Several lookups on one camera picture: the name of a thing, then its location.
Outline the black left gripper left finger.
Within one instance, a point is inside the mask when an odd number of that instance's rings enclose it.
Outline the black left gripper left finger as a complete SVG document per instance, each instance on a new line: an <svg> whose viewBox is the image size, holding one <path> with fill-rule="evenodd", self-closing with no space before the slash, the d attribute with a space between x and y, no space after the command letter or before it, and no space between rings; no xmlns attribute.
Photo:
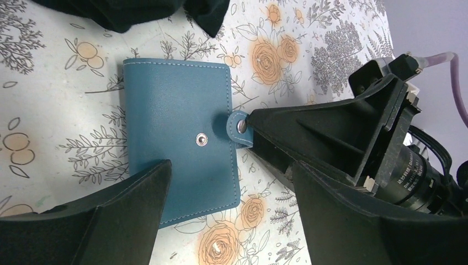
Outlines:
<svg viewBox="0 0 468 265"><path fill-rule="evenodd" d="M42 213L1 218L2 264L148 264L171 182L163 160Z"/></svg>

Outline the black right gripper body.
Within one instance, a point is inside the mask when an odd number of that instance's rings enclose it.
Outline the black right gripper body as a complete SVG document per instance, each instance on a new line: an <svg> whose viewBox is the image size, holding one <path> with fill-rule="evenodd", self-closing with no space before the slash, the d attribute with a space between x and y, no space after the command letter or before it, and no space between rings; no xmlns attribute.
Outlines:
<svg viewBox="0 0 468 265"><path fill-rule="evenodd" d="M454 52L443 52L428 57L413 57L408 54L371 60L352 73L348 79L353 93L363 94L383 77L393 74L408 82L424 68L448 62L455 105L467 122L467 111L460 93L459 58ZM467 163L457 172L457 180L450 175L452 159L448 151L433 137L411 125L409 141L398 144L398 158L390 179L380 184L376 197L386 202L425 213L467 215Z"/></svg>

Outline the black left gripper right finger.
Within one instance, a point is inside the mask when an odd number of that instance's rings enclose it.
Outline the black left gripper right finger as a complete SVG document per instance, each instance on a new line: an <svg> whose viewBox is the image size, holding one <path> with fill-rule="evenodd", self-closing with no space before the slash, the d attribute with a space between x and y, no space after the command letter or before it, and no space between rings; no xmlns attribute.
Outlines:
<svg viewBox="0 0 468 265"><path fill-rule="evenodd" d="M292 177L313 264L467 263L467 218L389 204L303 162Z"/></svg>

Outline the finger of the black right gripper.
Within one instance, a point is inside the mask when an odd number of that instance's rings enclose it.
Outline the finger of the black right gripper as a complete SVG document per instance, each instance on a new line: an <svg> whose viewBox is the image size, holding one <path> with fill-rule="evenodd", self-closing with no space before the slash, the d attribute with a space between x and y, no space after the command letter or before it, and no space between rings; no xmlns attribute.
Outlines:
<svg viewBox="0 0 468 265"><path fill-rule="evenodd" d="M386 181L408 129L406 95L407 85L387 75L353 99L256 109L247 124L295 162L328 169L338 181Z"/></svg>
<svg viewBox="0 0 468 265"><path fill-rule="evenodd" d="M295 161L290 156L257 132L253 133L250 151L281 184L294 192L292 166Z"/></svg>

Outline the blue leather card holder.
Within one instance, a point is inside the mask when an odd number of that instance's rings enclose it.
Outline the blue leather card holder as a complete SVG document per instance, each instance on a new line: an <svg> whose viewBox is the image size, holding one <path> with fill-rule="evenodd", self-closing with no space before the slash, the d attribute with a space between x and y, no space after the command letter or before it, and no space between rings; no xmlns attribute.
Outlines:
<svg viewBox="0 0 468 265"><path fill-rule="evenodd" d="M123 62L130 174L170 160L172 180L160 227L237 207L237 150L253 145L232 108L224 63L126 59Z"/></svg>

